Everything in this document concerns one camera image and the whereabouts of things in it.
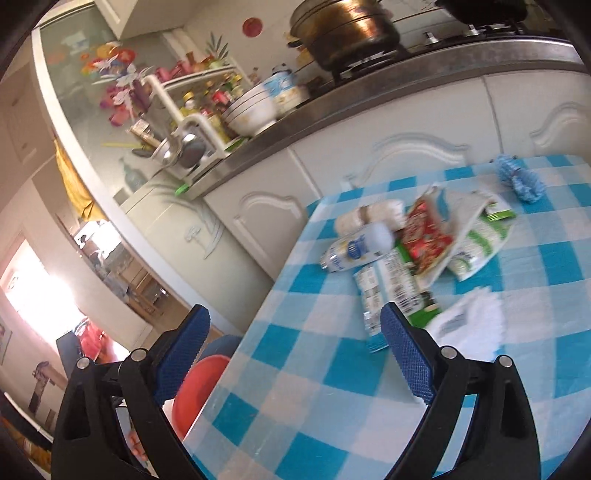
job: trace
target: bright window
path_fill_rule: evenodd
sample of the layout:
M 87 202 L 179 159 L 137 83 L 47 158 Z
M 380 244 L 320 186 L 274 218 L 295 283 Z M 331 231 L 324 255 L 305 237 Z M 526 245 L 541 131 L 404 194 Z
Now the bright window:
M 55 350 L 56 340 L 85 319 L 68 286 L 47 273 L 26 240 L 10 260 L 1 283 L 21 318 Z

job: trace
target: gas burner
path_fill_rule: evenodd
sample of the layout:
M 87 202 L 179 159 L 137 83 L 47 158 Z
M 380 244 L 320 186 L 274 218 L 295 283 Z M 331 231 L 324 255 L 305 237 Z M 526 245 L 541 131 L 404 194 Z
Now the gas burner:
M 465 37 L 476 37 L 481 35 L 482 30 L 478 30 L 474 25 L 468 25 L 468 30 L 464 33 Z
M 385 51 L 367 59 L 352 63 L 341 70 L 332 73 L 335 85 L 355 80 L 368 73 L 409 58 L 411 55 L 406 48 L 399 44 L 395 50 Z
M 431 32 L 425 32 L 425 46 L 433 45 L 435 43 L 439 43 L 439 39 L 433 35 Z

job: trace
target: food wrapper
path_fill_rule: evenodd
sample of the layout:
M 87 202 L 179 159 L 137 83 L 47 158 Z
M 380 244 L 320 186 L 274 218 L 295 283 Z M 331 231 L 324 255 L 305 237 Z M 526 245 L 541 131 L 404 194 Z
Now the food wrapper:
M 366 265 L 355 275 L 363 302 L 363 321 L 368 349 L 377 352 L 388 344 L 382 334 L 379 315 L 393 301 L 415 327 L 425 327 L 441 310 L 429 292 L 420 292 L 411 270 L 408 252 L 398 245 L 386 256 Z
M 509 238 L 515 218 L 515 212 L 504 200 L 493 194 L 476 193 L 485 196 L 489 203 L 447 266 L 459 281 L 478 273 L 501 250 Z
M 384 200 L 357 207 L 350 212 L 339 215 L 335 220 L 335 231 L 339 236 L 356 232 L 363 225 L 383 222 L 393 232 L 402 230 L 406 225 L 404 202 L 398 199 Z
M 417 266 L 415 280 L 428 290 L 455 255 L 489 199 L 480 193 L 463 193 L 431 186 L 414 203 L 402 234 Z
M 437 263 L 453 243 L 444 224 L 449 220 L 449 206 L 444 190 L 434 187 L 421 195 L 408 214 L 402 244 L 423 273 Z

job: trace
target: blue crocheted toy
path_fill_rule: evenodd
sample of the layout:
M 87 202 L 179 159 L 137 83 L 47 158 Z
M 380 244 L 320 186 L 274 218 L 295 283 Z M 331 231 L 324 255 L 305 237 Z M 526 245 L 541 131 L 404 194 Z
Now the blue crocheted toy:
M 537 173 L 520 167 L 513 157 L 499 155 L 495 160 L 496 174 L 500 181 L 509 183 L 522 202 L 537 202 L 546 191 L 546 185 Z

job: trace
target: metal screw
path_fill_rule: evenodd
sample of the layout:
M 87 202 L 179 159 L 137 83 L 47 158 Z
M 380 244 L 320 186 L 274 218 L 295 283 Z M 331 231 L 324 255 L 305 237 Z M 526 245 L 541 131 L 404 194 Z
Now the metal screw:
M 90 365 L 90 358 L 88 358 L 87 356 L 83 356 L 82 358 L 79 358 L 78 361 L 76 362 L 76 366 L 80 370 L 84 370 L 89 365 Z
M 505 368 L 509 368 L 511 365 L 513 365 L 513 360 L 511 360 L 510 356 L 506 356 L 506 355 L 501 355 L 499 357 L 499 363 L 505 367 Z
M 452 358 L 457 357 L 457 350 L 452 346 L 445 346 L 441 349 L 441 354 L 445 358 L 452 359 Z
M 144 358 L 146 358 L 146 355 L 148 355 L 146 350 L 143 348 L 138 348 L 137 350 L 131 352 L 131 359 L 134 362 L 141 362 Z

